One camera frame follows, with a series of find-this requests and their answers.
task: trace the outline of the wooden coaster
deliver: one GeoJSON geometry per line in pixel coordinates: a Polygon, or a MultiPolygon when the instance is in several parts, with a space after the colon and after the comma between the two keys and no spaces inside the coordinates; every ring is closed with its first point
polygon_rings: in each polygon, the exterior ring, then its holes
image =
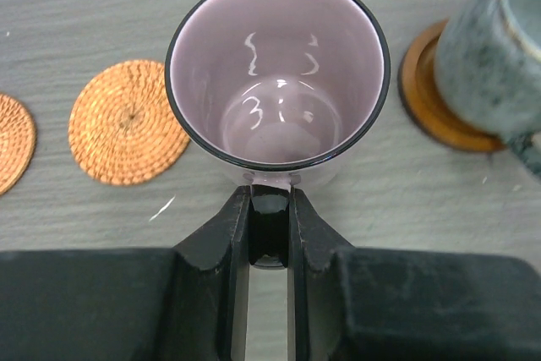
{"type": "Polygon", "coordinates": [[[464,123],[441,98],[434,81],[436,45],[447,20],[415,39],[402,60],[398,90],[410,118],[429,136],[452,148],[471,152],[505,149],[497,137],[464,123]]]}
{"type": "Polygon", "coordinates": [[[91,80],[75,102],[68,135],[79,166],[112,185],[152,179],[189,142],[169,106],[163,64],[143,60],[114,65],[91,80]]]}
{"type": "Polygon", "coordinates": [[[26,108],[0,94],[0,195],[25,172],[36,147],[36,126],[26,108]]]}

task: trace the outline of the tabletop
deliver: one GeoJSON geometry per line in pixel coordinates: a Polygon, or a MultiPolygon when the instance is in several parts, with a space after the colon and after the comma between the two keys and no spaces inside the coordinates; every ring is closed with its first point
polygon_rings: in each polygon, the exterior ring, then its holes
{"type": "MultiPolygon", "coordinates": [[[[68,145],[77,95],[104,68],[163,61],[199,0],[0,0],[0,91],[37,125],[26,174],[0,197],[0,249],[172,246],[233,191],[191,143],[169,170],[140,186],[90,179],[68,145]],[[155,215],[174,197],[159,216],[155,215]]],[[[541,186],[507,151],[461,153],[411,124],[396,73],[415,35],[465,0],[362,0],[391,50],[390,93],[362,148],[325,188],[316,210],[358,246],[508,254],[541,271],[541,186]]],[[[286,272],[253,270],[247,360],[286,359],[286,272]]]]}

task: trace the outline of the mug handle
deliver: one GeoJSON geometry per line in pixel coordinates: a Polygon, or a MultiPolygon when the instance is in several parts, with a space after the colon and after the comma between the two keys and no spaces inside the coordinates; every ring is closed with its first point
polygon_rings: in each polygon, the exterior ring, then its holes
{"type": "Polygon", "coordinates": [[[504,143],[524,166],[541,180],[541,150],[533,143],[533,136],[533,133],[522,134],[504,139],[504,143]]]}

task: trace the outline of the coaster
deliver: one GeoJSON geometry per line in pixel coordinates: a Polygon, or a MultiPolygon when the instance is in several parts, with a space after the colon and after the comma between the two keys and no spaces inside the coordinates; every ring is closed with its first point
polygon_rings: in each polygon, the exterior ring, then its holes
{"type": "Polygon", "coordinates": [[[434,55],[447,20],[436,23],[415,39],[402,60],[398,90],[410,118],[427,135],[452,148],[495,152],[505,146],[498,137],[464,123],[445,104],[434,81],[434,55]]]}
{"type": "Polygon", "coordinates": [[[25,172],[36,147],[36,126],[26,108],[0,94],[0,196],[25,172]]]}
{"type": "Polygon", "coordinates": [[[75,101],[68,136],[83,171],[112,185],[152,179],[189,142],[169,106],[163,64],[144,60],[119,63],[91,80],[75,101]]]}

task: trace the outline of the cup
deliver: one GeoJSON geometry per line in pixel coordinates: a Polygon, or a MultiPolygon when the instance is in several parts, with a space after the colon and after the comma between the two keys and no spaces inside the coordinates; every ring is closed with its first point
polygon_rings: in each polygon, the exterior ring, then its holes
{"type": "Polygon", "coordinates": [[[390,69],[359,0],[201,0],[172,38],[166,88],[237,185],[314,187],[374,124],[390,69]]]}
{"type": "Polygon", "coordinates": [[[458,117],[497,134],[541,178],[540,0],[470,0],[441,35],[434,78],[458,117]]]}

